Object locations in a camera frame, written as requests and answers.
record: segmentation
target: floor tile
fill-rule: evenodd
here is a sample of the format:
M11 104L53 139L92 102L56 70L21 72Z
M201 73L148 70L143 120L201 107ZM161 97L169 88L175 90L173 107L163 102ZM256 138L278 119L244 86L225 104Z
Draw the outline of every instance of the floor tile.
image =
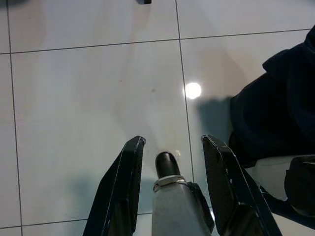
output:
M133 236L152 235L152 214L138 215L136 231Z
M10 52L6 1L0 1L0 53Z
M139 212L152 212L155 157L191 180L178 41L15 54L24 224L87 218L124 143L146 138Z
M181 38L309 29L312 0L177 0Z
M82 236L86 221L63 222L23 227L23 236ZM152 215L138 215L136 231L133 236L151 235Z
M220 236L219 233L218 233L218 231L217 231L216 226L213 228L213 231L212 231L212 233L211 233L211 236Z
M212 134L227 142L231 130L229 98L264 73L262 63L270 56L302 42L306 34L299 31L182 40L186 86L201 86L201 95L188 98L187 106L194 179L207 197L200 137Z
M86 221L73 221L23 227L23 236L82 236Z
M21 236L21 227L0 229L0 236Z
M289 220L282 216L272 214L280 231L283 236L290 235L303 235L303 236L313 236L315 235L315 230L296 223L295 221Z
M10 10L12 51L178 37L174 0L25 0Z
M0 55L0 227L20 225L9 55Z

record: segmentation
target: black object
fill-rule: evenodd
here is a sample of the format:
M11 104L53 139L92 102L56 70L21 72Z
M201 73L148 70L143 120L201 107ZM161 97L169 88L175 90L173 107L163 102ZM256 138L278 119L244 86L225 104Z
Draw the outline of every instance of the black object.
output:
M303 216L315 217L315 157L297 157L291 161L284 180L288 202Z
M228 146L233 150L237 160L243 168L250 168L256 165L257 160L252 160L244 149L242 142L233 131L228 140Z
M271 196L266 190L264 190L263 196L271 212L273 212L274 214L280 215L284 218L295 221L301 225L315 230L315 218L298 214L296 210L293 209L288 200L284 202L276 199Z
M208 190L218 233L281 236L257 185L245 177L231 149L213 136L202 138Z
M210 232L212 232L213 228L215 227L215 222L212 219L207 200L205 199L204 195L202 194L201 189L200 189L198 184L188 182L187 185L188 185L189 189L191 190L193 196L195 197L195 199L197 201L197 205L199 208L198 210L199 210L199 212L201 212L201 214L203 216L203 220L205 221Z
M152 3L152 0L137 0L137 2L139 3L139 4L151 4Z
M161 152L156 157L156 169L158 178L180 175L175 157L170 152Z
M129 140L101 180L83 236L131 236L135 231L145 139Z
M266 73L230 103L244 150L251 160L314 154L315 27L303 43L279 52L263 67Z

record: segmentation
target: dark clothing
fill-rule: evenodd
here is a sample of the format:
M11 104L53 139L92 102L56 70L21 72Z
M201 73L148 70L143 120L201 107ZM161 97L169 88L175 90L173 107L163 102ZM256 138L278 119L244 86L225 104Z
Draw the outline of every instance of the dark clothing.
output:
M231 99L234 132L250 159L315 154L315 27L269 58L266 73Z

